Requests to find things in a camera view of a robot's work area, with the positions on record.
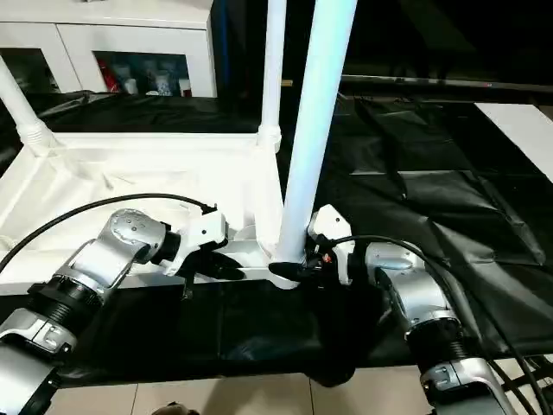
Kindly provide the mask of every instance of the black cloth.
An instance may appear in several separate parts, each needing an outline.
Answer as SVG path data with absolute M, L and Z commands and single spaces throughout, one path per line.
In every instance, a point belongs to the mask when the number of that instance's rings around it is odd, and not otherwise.
M 54 131 L 252 132 L 259 120 L 248 105 L 211 99 L 74 94 L 31 104 Z M 283 103 L 283 191 L 296 104 Z M 18 150 L 15 131 L 3 131 L 4 149 Z M 552 201 L 553 184 L 474 105 L 357 100 L 336 107 L 315 207 L 333 204 L 353 233 L 408 240 L 447 260 L 523 353 L 541 354 L 553 350 Z M 178 287 L 120 290 L 60 372 L 63 386 L 284 372 L 331 386 L 356 367 L 412 362 L 363 277 L 333 290 L 203 284 L 186 301 Z M 0 320 L 25 302 L 2 297 Z

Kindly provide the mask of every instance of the black cable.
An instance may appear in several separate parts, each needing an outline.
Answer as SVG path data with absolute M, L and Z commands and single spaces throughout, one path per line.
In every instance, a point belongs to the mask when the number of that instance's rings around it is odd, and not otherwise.
M 553 376 L 553 363 L 549 363 L 545 366 L 538 367 L 534 372 L 532 372 L 536 380 L 542 380 L 545 378 L 550 378 Z M 525 374 L 522 376 L 518 376 L 517 378 L 512 380 L 515 387 L 521 387 L 528 383 L 528 378 Z M 512 390 L 512 388 L 508 385 L 503 386 L 503 390 L 509 391 Z
M 19 243 L 15 245 L 11 249 L 11 251 L 9 251 L 6 254 L 6 256 L 2 259 L 2 261 L 0 261 L 0 272 L 2 272 L 3 269 L 6 267 L 6 265 L 33 239 L 36 239 L 39 235 L 45 233 L 51 227 L 55 227 L 57 224 L 61 223 L 62 221 L 67 220 L 75 216 L 76 214 L 81 214 L 90 209 L 98 208 L 104 205 L 110 205 L 112 203 L 117 203 L 120 201 L 133 201 L 135 199 L 173 199 L 175 201 L 185 201 L 186 203 L 191 203 L 193 205 L 199 206 L 204 214 L 213 212 L 214 210 L 216 210 L 216 207 L 208 206 L 204 203 L 201 203 L 200 201 L 195 201 L 194 199 L 190 199 L 189 197 L 170 195 L 166 193 L 139 193 L 135 195 L 117 196 L 117 197 L 111 197 L 109 199 L 103 199 L 101 201 L 94 201 L 92 203 L 88 203 L 87 205 L 70 210 L 69 212 L 62 214 L 57 218 L 52 219 L 50 222 L 46 223 L 45 225 L 42 225 L 32 233 L 27 235 L 25 238 L 21 239 L 21 241 L 19 241 Z
M 401 246 L 402 248 L 406 249 L 407 251 L 413 252 L 417 257 L 422 259 L 429 268 L 437 274 L 437 276 L 440 277 L 440 279 L 445 283 L 444 278 L 442 275 L 437 271 L 437 269 L 434 267 L 432 260 L 430 260 L 429 257 L 427 257 L 424 252 L 421 250 L 415 248 L 414 246 L 408 244 L 407 242 L 404 242 L 402 240 L 389 238 L 387 236 L 381 236 L 381 235 L 354 235 L 354 236 L 346 236 L 345 238 L 339 238 L 339 239 L 331 239 L 329 240 L 329 243 L 331 246 L 336 246 L 338 244 L 349 242 L 350 240 L 368 240 L 371 242 L 387 242 L 391 243 L 397 246 Z M 543 391 L 541 387 L 537 384 L 537 380 L 534 377 L 532 371 L 526 364 L 526 361 L 524 360 L 524 357 L 520 354 L 520 352 L 512 345 L 511 341 L 508 339 L 505 331 L 501 328 L 498 321 L 493 316 L 492 312 L 486 307 L 484 302 L 480 299 L 479 296 L 476 295 L 474 290 L 470 287 L 468 282 L 464 278 L 459 278 L 459 275 L 456 275 L 452 272 L 451 267 L 448 264 L 445 264 L 443 261 L 439 263 L 439 265 L 444 268 L 447 272 L 449 272 L 451 275 L 453 275 L 463 286 L 463 288 L 468 292 L 468 294 L 473 298 L 473 300 L 478 304 L 482 312 L 486 315 L 486 318 L 490 321 L 492 326 L 495 328 L 495 331 L 499 334 L 499 337 L 503 340 L 505 345 L 509 348 L 509 351 L 511 352 L 514 359 L 517 361 L 518 365 L 522 369 L 523 373 L 528 378 L 528 383 L 530 384 L 532 391 L 536 394 L 537 401 L 539 402 L 540 409 L 542 410 L 543 415 L 553 415 L 553 411 L 551 410 L 551 407 L 549 403 L 547 402 L 547 399 L 545 398 L 545 395 L 543 394 Z
M 488 360 L 488 365 L 495 371 L 496 374 L 503 380 L 504 386 L 507 386 L 508 390 L 511 390 L 512 393 L 515 395 L 515 397 L 518 399 L 518 402 L 524 407 L 524 409 L 530 414 L 530 415 L 537 415 L 536 411 L 534 411 L 534 408 L 532 405 L 530 405 L 530 402 L 528 399 L 520 392 L 518 387 L 515 385 L 514 380 L 512 380 L 507 373 L 494 361 L 494 360 Z

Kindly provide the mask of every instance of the black ribbed joint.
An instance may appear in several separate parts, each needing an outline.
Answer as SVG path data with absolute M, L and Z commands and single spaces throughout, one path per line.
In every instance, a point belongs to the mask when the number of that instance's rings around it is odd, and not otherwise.
M 41 288 L 29 289 L 27 308 L 79 336 L 88 327 L 102 302 L 93 290 L 61 275 L 54 275 Z
M 407 344 L 421 374 L 445 361 L 478 356 L 478 342 L 465 335 L 458 320 L 442 318 L 415 326 Z
M 173 233 L 167 229 L 165 231 L 165 238 L 163 238 L 162 245 L 156 252 L 156 255 L 149 261 L 152 264 L 159 265 L 164 259 L 172 261 L 175 259 L 176 253 L 179 251 L 181 245 L 181 236 L 178 233 Z

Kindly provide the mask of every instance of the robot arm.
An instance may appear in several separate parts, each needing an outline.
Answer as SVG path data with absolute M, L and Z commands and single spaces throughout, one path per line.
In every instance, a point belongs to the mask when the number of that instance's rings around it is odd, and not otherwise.
M 349 285 L 347 265 L 354 241 L 345 219 L 330 205 L 313 215 L 308 235 L 315 245 L 307 265 L 271 264 L 278 275 L 295 281 Z M 391 243 L 371 243 L 365 252 L 371 282 L 382 288 L 404 330 L 421 371 L 421 385 L 439 415 L 516 415 L 476 339 L 466 334 L 442 288 L 415 253 Z
M 57 390 L 55 362 L 77 344 L 130 267 L 152 262 L 175 275 L 186 258 L 226 243 L 220 212 L 191 220 L 186 232 L 136 210 L 114 213 L 96 239 L 86 242 L 39 288 L 27 308 L 0 325 L 0 414 L 43 414 Z
M 401 246 L 371 243 L 365 265 L 387 293 L 436 413 L 516 414 L 424 261 Z

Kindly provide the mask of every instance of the glass cabinet door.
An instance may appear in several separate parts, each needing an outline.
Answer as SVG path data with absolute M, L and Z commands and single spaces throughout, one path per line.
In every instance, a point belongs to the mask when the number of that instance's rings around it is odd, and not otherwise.
M 0 22 L 0 55 L 24 92 L 82 89 L 53 23 Z
M 84 89 L 215 97 L 208 30 L 59 24 Z
M 40 49 L 0 48 L 0 56 L 24 93 L 60 91 Z
M 109 92 L 192 96 L 185 55 L 93 53 Z

